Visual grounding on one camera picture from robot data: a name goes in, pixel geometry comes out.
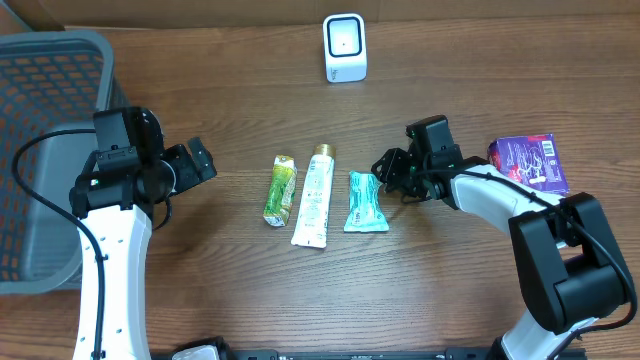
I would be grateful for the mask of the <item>teal candy wrapper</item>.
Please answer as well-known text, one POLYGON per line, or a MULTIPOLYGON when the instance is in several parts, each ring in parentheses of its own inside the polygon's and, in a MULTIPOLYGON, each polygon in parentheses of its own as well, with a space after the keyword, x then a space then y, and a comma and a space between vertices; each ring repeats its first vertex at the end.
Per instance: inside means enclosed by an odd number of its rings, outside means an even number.
POLYGON ((345 232, 387 232, 389 225, 379 205, 381 183, 371 173, 350 172, 349 214, 345 232))

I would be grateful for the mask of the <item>purple snack package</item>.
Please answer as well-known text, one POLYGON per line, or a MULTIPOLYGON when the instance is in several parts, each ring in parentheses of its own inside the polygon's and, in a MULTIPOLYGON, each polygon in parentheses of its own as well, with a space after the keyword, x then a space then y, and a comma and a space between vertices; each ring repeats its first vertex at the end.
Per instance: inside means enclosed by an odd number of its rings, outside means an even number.
POLYGON ((535 190, 570 192, 553 134, 497 138, 487 157, 500 173, 535 190))

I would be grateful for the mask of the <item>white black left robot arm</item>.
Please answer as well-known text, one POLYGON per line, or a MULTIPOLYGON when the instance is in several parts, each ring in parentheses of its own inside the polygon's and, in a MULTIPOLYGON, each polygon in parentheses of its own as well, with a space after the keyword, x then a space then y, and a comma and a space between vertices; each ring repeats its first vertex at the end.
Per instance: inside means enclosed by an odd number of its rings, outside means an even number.
POLYGON ((151 110, 93 116, 97 148, 70 191, 81 241, 76 359, 148 359, 145 264, 155 205, 217 174, 197 137, 166 147, 151 110))

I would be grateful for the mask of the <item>green yellow drink carton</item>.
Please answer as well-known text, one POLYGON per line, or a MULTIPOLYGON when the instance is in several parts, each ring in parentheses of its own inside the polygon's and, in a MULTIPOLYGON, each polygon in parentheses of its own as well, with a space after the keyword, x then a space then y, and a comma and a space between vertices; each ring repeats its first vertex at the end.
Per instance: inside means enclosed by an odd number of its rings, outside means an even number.
POLYGON ((296 189, 297 168, 293 157, 277 155, 272 180, 263 211, 264 220, 272 227, 287 225, 296 189))

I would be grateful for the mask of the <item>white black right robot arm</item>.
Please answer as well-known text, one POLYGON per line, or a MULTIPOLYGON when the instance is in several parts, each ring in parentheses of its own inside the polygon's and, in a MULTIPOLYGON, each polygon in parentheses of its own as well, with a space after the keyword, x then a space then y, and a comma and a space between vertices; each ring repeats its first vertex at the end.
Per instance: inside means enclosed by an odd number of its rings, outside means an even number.
POLYGON ((509 235, 526 310, 495 339, 489 359, 559 359, 575 339, 628 325, 638 295, 600 202, 582 192, 544 193, 464 157, 448 119, 410 124, 407 149, 392 148, 371 171, 386 191, 440 200, 509 235))

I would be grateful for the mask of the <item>white tube gold cap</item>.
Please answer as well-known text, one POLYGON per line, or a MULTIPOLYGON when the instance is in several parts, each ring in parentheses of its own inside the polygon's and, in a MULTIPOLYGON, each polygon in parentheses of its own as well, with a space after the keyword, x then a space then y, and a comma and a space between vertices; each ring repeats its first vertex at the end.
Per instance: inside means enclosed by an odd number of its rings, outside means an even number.
POLYGON ((310 159, 291 244, 324 249, 327 245, 329 207, 336 149, 319 144, 310 159))

